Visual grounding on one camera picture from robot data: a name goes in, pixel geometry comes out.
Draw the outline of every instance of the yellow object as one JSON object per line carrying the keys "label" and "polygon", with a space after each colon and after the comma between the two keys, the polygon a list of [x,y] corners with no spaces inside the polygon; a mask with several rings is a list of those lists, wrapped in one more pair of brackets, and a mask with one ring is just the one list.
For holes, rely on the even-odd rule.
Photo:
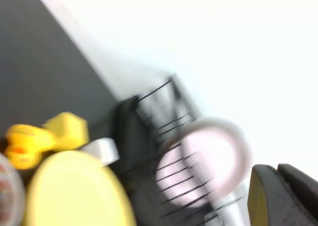
{"label": "yellow object", "polygon": [[43,128],[53,132],[57,139],[54,150],[74,150],[88,143],[87,122],[70,112],[61,113],[48,120]]}
{"label": "yellow object", "polygon": [[115,174],[81,151],[49,157],[28,189],[25,226],[136,226]]}
{"label": "yellow object", "polygon": [[42,158],[41,152],[51,150],[55,143],[52,132],[24,124],[11,126],[5,136],[9,143],[5,155],[17,169],[36,166]]}

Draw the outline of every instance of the white wall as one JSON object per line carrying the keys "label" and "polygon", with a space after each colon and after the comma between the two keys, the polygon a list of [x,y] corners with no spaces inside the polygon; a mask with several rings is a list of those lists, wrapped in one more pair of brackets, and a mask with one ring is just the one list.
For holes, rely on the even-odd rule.
{"label": "white wall", "polygon": [[317,0],[43,2],[117,97],[176,71],[205,115],[242,126],[253,163],[318,179]]}

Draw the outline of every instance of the countertop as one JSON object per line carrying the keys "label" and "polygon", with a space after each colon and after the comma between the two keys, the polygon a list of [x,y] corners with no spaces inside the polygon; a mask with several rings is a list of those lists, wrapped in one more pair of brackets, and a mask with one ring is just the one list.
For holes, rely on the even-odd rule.
{"label": "countertop", "polygon": [[88,121],[90,140],[111,136],[117,100],[42,2],[0,0],[0,20],[1,136],[65,111]]}

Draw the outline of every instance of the pink plate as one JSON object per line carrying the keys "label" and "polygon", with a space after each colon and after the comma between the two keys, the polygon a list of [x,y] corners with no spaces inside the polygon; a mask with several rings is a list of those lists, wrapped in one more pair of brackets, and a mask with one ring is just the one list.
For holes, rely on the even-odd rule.
{"label": "pink plate", "polygon": [[[186,159],[188,165],[194,166],[193,170],[200,174],[200,179],[211,180],[206,184],[211,192],[210,200],[228,195],[242,182],[249,167],[249,153],[243,135],[235,125],[222,120],[203,120],[182,127],[181,135],[185,155],[191,155]],[[169,139],[161,150],[167,151],[174,146],[176,139],[177,136]],[[156,178],[168,199],[185,205],[204,192],[200,188],[191,190],[197,184],[194,179],[187,180],[191,173],[183,170],[185,165],[179,159],[180,147],[167,152],[159,163]],[[200,200],[191,206],[199,207],[204,202]]]}

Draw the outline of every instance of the dish rack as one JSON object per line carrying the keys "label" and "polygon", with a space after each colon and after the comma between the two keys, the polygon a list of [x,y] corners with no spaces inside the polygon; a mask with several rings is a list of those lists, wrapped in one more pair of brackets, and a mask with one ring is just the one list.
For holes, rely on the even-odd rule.
{"label": "dish rack", "polygon": [[[171,135],[179,135],[183,125],[191,123],[199,116],[179,86],[179,80],[173,75],[149,94],[143,97],[134,96],[122,103],[116,118],[119,127],[115,137],[121,160],[111,167],[128,192],[138,226],[225,226],[224,216],[218,213],[218,209],[213,207],[213,202],[207,197],[210,192],[205,185],[213,178],[210,177],[209,181],[202,179],[196,172],[196,167],[189,164],[187,159],[193,155],[185,153],[181,138],[169,149],[178,149],[180,159],[158,168],[163,157],[163,154],[159,153],[161,144]],[[129,139],[138,137],[133,134],[136,128],[130,126],[134,118],[142,124],[147,135],[148,143],[138,144],[143,145],[140,149],[131,149],[130,146]],[[194,180],[197,185],[190,191],[200,188],[204,192],[197,199],[182,206],[173,204],[172,200],[189,191],[172,199],[168,199],[163,192],[185,180],[160,189],[157,181],[162,179],[156,179],[157,171],[177,162],[184,166],[181,171],[188,171],[190,174],[185,180]],[[179,172],[173,172],[165,178]],[[202,200],[205,202],[203,205],[193,207],[196,202]]]}

